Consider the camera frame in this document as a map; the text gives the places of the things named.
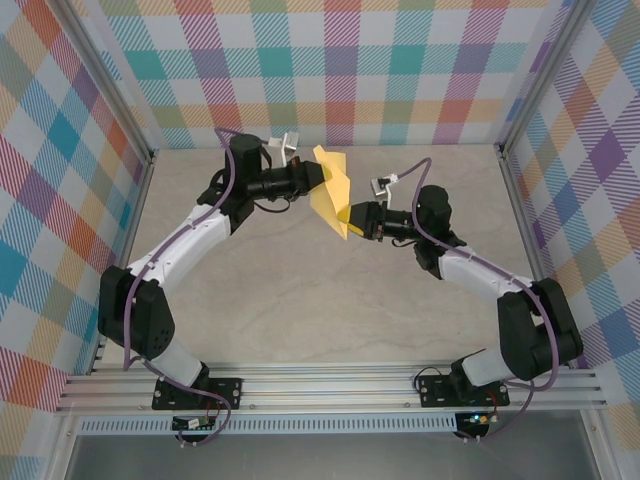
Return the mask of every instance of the gray floor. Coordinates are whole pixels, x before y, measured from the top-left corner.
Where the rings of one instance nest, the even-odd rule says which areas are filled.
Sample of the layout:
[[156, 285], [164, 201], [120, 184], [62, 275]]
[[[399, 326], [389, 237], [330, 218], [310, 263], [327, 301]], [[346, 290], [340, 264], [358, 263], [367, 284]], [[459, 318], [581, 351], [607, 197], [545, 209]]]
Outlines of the gray floor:
[[599, 478], [577, 412], [532, 412], [503, 437], [453, 434], [81, 437], [68, 480], [590, 480]]
[[[493, 147], [348, 147], [351, 202], [369, 180], [433, 158], [428, 183], [445, 187], [453, 229], [490, 260], [529, 274]], [[311, 149], [299, 152], [313, 159]], [[191, 210], [222, 165], [220, 150], [161, 152], [132, 258], [156, 246]], [[394, 188], [410, 209], [419, 173]], [[207, 362], [385, 362], [455, 359], [497, 338], [494, 305], [422, 271], [411, 248], [355, 235], [345, 242], [301, 198], [290, 211], [256, 211], [170, 296], [182, 342]], [[103, 361], [121, 362], [109, 345]]]

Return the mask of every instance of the red wire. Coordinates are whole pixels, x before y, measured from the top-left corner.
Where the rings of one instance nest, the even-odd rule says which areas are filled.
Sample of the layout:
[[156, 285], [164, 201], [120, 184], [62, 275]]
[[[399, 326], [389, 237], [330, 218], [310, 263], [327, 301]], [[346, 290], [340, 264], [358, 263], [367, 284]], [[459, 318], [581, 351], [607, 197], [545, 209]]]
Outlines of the red wire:
[[498, 400], [496, 400], [496, 396], [493, 394], [492, 391], [488, 391], [489, 396], [491, 397], [491, 400], [493, 400], [493, 414], [495, 415], [498, 412]]
[[[213, 421], [215, 422], [218, 419], [218, 415], [220, 415], [220, 402], [216, 402], [218, 404], [218, 411], [216, 412], [216, 416], [213, 417]], [[207, 409], [207, 422], [209, 421], [209, 409]]]

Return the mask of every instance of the wire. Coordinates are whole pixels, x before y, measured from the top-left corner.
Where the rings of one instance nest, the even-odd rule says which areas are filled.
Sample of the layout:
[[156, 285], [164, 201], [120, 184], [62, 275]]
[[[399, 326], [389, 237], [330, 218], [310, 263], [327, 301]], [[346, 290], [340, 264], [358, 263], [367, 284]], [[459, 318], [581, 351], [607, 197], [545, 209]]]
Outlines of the wire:
[[442, 372], [439, 369], [437, 369], [436, 367], [424, 367], [422, 370], [420, 370], [418, 373], [416, 373], [415, 377], [413, 377], [413, 389], [416, 392], [420, 393], [420, 390], [418, 389], [418, 377], [420, 377], [420, 374], [422, 372], [424, 372], [425, 370], [429, 370], [429, 369], [435, 370], [436, 372], [438, 372], [438, 375], [442, 375]]
[[491, 400], [493, 400], [493, 415], [497, 415], [498, 414], [498, 400], [496, 399], [496, 396], [494, 395], [494, 393], [491, 390], [488, 390], [487, 393], [491, 397]]
[[184, 390], [185, 392], [193, 393], [193, 394], [196, 394], [196, 395], [202, 395], [202, 396], [205, 396], [205, 397], [212, 398], [212, 399], [214, 399], [214, 400], [216, 400], [218, 402], [222, 402], [224, 404], [224, 406], [226, 407], [226, 409], [227, 409], [227, 415], [226, 415], [222, 425], [220, 425], [220, 427], [216, 431], [210, 433], [204, 440], [202, 440], [200, 442], [187, 443], [182, 438], [182, 432], [178, 433], [178, 438], [182, 442], [182, 446], [189, 445], [189, 446], [193, 446], [193, 447], [209, 443], [214, 438], [216, 438], [220, 434], [220, 432], [222, 432], [222, 430], [224, 430], [226, 428], [227, 424], [229, 423], [229, 419], [231, 418], [231, 404], [229, 404], [227, 399], [225, 399], [224, 397], [221, 397], [220, 395], [216, 395], [216, 394], [211, 393], [211, 392], [206, 392], [204, 390], [198, 390], [196, 388], [192, 388], [192, 387], [189, 387], [187, 385], [183, 385], [180, 382], [178, 382], [178, 381], [166, 376], [163, 372], [161, 372], [156, 367], [154, 367], [149, 361], [143, 359], [140, 355], [137, 355], [134, 358], [131, 358], [131, 310], [132, 310], [133, 298], [135, 297], [136, 290], [140, 286], [140, 282], [142, 282], [142, 279], [144, 278], [146, 273], [150, 270], [151, 265], [153, 265], [160, 258], [160, 256], [171, 245], [173, 245], [173, 243], [176, 240], [178, 240], [178, 238], [180, 238], [182, 235], [184, 235], [187, 231], [191, 230], [192, 228], [197, 227], [202, 222], [207, 220], [211, 215], [213, 215], [215, 212], [217, 212], [218, 209], [220, 208], [220, 206], [224, 203], [224, 201], [231, 194], [231, 190], [233, 189], [233, 184], [235, 183], [235, 180], [236, 180], [236, 165], [235, 165], [235, 161], [233, 160], [233, 153], [231, 152], [231, 148], [229, 147], [229, 142], [226, 141], [226, 139], [224, 138], [224, 136], [222, 134], [223, 133], [227, 133], [227, 134], [236, 135], [239, 132], [236, 132], [235, 130], [230, 130], [230, 129], [226, 129], [226, 128], [219, 128], [219, 127], [215, 127], [213, 129], [213, 131], [218, 136], [218, 139], [220, 140], [220, 144], [225, 149], [225, 152], [226, 152], [226, 154], [227, 154], [227, 156], [229, 158], [229, 183], [227, 184], [227, 188], [224, 190], [224, 192], [222, 193], [222, 195], [220, 196], [220, 198], [218, 199], [218, 201], [216, 202], [216, 204], [213, 207], [211, 207], [209, 210], [207, 210], [201, 216], [196, 218], [191, 225], [185, 225], [184, 227], [182, 227], [181, 229], [176, 231], [171, 237], [169, 237], [165, 242], [162, 243], [162, 245], [160, 245], [158, 247], [158, 250], [151, 256], [151, 258], [149, 259], [147, 264], [144, 267], [142, 267], [142, 269], [140, 270], [138, 275], [133, 280], [133, 284], [131, 285], [131, 288], [129, 289], [129, 293], [127, 294], [127, 300], [126, 300], [125, 306], [124, 306], [124, 332], [123, 332], [123, 337], [124, 337], [124, 342], [123, 342], [124, 343], [124, 363], [123, 363], [123, 370], [124, 371], [129, 370], [129, 368], [131, 367], [133, 362], [135, 362], [137, 360], [142, 360], [143, 365], [149, 371], [151, 371], [151, 372], [155, 373], [156, 375], [158, 375], [163, 381], [169, 383], [170, 385], [173, 385], [176, 388]]
[[413, 167], [411, 167], [409, 170], [407, 170], [405, 172], [402, 172], [400, 175], [398, 175], [398, 180], [400, 180], [401, 178], [404, 178], [407, 175], [415, 172], [418, 168], [420, 168], [421, 165], [424, 165], [427, 162], [429, 163], [429, 166], [431, 166], [431, 159], [430, 158], [423, 158], [418, 163], [416, 163]]
[[258, 207], [260, 210], [262, 210], [263, 212], [267, 212], [267, 213], [284, 213], [287, 210], [289, 210], [291, 208], [291, 200], [289, 200], [288, 198], [283, 198], [283, 200], [287, 201], [287, 206], [284, 208], [280, 208], [280, 209], [271, 209], [271, 208], [267, 208], [267, 207], [263, 207], [262, 205], [260, 205], [258, 202], [256, 202], [255, 200], [253, 201], [253, 204]]
[[413, 224], [414, 224], [416, 230], [418, 230], [418, 232], [420, 232], [420, 234], [424, 238], [426, 238], [430, 242], [434, 243], [435, 245], [439, 246], [440, 248], [444, 248], [445, 250], [453, 252], [453, 253], [455, 253], [457, 255], [460, 255], [463, 258], [467, 258], [470, 261], [474, 261], [474, 262], [482, 265], [483, 267], [487, 268], [488, 270], [490, 270], [490, 271], [500, 275], [501, 277], [507, 279], [508, 281], [512, 282], [517, 287], [522, 289], [522, 291], [525, 292], [525, 294], [531, 299], [531, 301], [533, 302], [533, 304], [537, 308], [538, 312], [540, 312], [540, 316], [542, 317], [542, 321], [544, 322], [545, 330], [547, 331], [547, 335], [549, 337], [549, 346], [551, 348], [551, 375], [549, 376], [549, 380], [547, 380], [547, 382], [545, 384], [540, 385], [540, 386], [536, 386], [533, 383], [533, 380], [529, 383], [529, 385], [526, 385], [526, 384], [520, 383], [520, 382], [505, 381], [505, 383], [507, 385], [509, 385], [509, 386], [529, 389], [529, 396], [527, 397], [527, 400], [522, 405], [522, 408], [520, 409], [520, 411], [515, 415], [515, 417], [513, 417], [513, 419], [507, 425], [505, 425], [504, 427], [502, 427], [500, 430], [498, 430], [496, 432], [490, 433], [485, 438], [495, 437], [496, 435], [502, 434], [505, 431], [508, 431], [511, 428], [513, 428], [513, 426], [517, 423], [517, 420], [519, 418], [521, 418], [522, 415], [524, 414], [524, 412], [527, 410], [527, 408], [529, 408], [529, 405], [531, 404], [531, 400], [533, 399], [533, 394], [535, 392], [542, 392], [542, 391], [548, 390], [555, 383], [556, 378], [558, 377], [558, 368], [559, 368], [559, 363], [560, 363], [559, 354], [558, 354], [558, 342], [556, 341], [556, 337], [555, 337], [555, 334], [553, 332], [553, 326], [551, 325], [551, 319], [549, 318], [549, 314], [547, 313], [547, 311], [545, 310], [544, 306], [542, 305], [542, 302], [540, 301], [540, 298], [538, 297], [538, 295], [533, 293], [533, 290], [531, 290], [531, 288], [529, 288], [527, 285], [525, 285], [524, 282], [522, 282], [521, 280], [515, 278], [510, 273], [505, 272], [500, 267], [492, 264], [491, 262], [488, 262], [487, 260], [485, 260], [485, 259], [483, 259], [481, 257], [477, 257], [477, 256], [475, 256], [475, 255], [473, 255], [473, 254], [471, 254], [469, 252], [466, 252], [464, 250], [460, 250], [460, 249], [458, 249], [456, 247], [452, 247], [451, 245], [448, 245], [448, 244], [438, 240], [437, 238], [433, 237], [432, 235], [429, 235], [429, 233], [427, 233], [420, 226], [420, 223], [418, 222], [418, 198], [420, 196], [420, 189], [422, 188], [422, 185], [424, 184], [424, 181], [427, 178], [427, 174], [429, 173], [429, 169], [431, 168], [431, 158], [427, 157], [427, 158], [422, 159], [420, 162], [418, 162], [416, 165], [414, 165], [414, 167], [412, 167], [409, 170], [407, 170], [406, 172], [404, 172], [402, 174], [402, 176], [406, 176], [409, 173], [413, 172], [416, 168], [418, 168], [419, 165], [424, 165], [425, 167], [424, 167], [424, 171], [422, 172], [422, 175], [420, 176], [420, 180], [418, 181], [418, 184], [416, 185], [416, 191], [415, 191], [415, 193], [413, 195], [413, 202], [411, 204], [411, 218], [413, 220]]
[[213, 421], [217, 421], [218, 417], [220, 416], [220, 402], [218, 402], [218, 411], [216, 412], [216, 416], [213, 417]]
[[399, 243], [402, 240], [400, 240], [399, 238], [392, 238], [391, 239], [391, 245], [393, 245], [396, 248], [404, 248], [404, 247], [409, 247], [415, 243], [418, 243], [417, 240], [411, 240], [409, 242], [405, 241], [404, 243]]

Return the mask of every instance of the white bracket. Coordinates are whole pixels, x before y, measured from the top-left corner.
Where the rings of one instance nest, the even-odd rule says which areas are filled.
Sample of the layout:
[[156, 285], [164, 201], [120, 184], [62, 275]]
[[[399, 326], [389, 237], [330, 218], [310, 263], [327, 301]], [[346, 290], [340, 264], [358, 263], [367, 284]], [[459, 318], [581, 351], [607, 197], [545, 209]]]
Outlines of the white bracket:
[[387, 202], [387, 208], [391, 208], [391, 185], [398, 183], [398, 175], [392, 173], [386, 177], [372, 178], [371, 189], [378, 202]]
[[296, 151], [296, 148], [298, 148], [298, 138], [298, 132], [287, 132], [282, 138], [269, 138], [267, 145], [280, 149], [281, 167], [287, 166], [287, 159]]

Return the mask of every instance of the plaid wallpaper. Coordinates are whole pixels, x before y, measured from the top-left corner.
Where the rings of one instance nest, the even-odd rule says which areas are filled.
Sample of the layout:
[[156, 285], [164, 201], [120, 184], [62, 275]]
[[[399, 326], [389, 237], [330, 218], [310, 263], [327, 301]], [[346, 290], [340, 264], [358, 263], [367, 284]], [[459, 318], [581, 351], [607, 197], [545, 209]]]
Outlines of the plaid wallpaper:
[[218, 146], [213, 125], [307, 145], [494, 143], [562, 1], [73, 3], [150, 142], [193, 148]]
[[613, 405], [618, 459], [640, 471], [640, 1], [600, 0], [512, 153]]
[[545, 36], [544, 41], [540, 46], [540, 50], [538, 50], [538, 53], [534, 61], [531, 63], [531, 66], [529, 67], [529, 71], [527, 72], [525, 80], [524, 82], [522, 82], [522, 85], [520, 86], [520, 90], [518, 91], [518, 96], [513, 102], [511, 109], [509, 110], [509, 114], [507, 115], [507, 119], [504, 122], [504, 125], [502, 126], [502, 130], [500, 130], [500, 134], [498, 135], [498, 138], [495, 139], [494, 143], [504, 142], [507, 134], [509, 133], [509, 130], [511, 129], [511, 125], [513, 125], [513, 120], [515, 119], [518, 111], [520, 110], [520, 107], [522, 106], [522, 102], [524, 102], [525, 98], [527, 98], [527, 96], [529, 95], [529, 92], [531, 91], [531, 87], [533, 86], [533, 82], [537, 78], [538, 72], [540, 71], [540, 67], [542, 66], [542, 63], [546, 60], [547, 55], [551, 51], [551, 46], [553, 45], [553, 42], [556, 40], [560, 31], [562, 30], [565, 20], [567, 19], [567, 16], [571, 11], [575, 2], [576, 0], [562, 1], [562, 5], [558, 9], [558, 12], [556, 13], [553, 23], [551, 24], [551, 28], [547, 32], [547, 35]]
[[0, 0], [0, 479], [42, 463], [141, 172], [44, 0]]

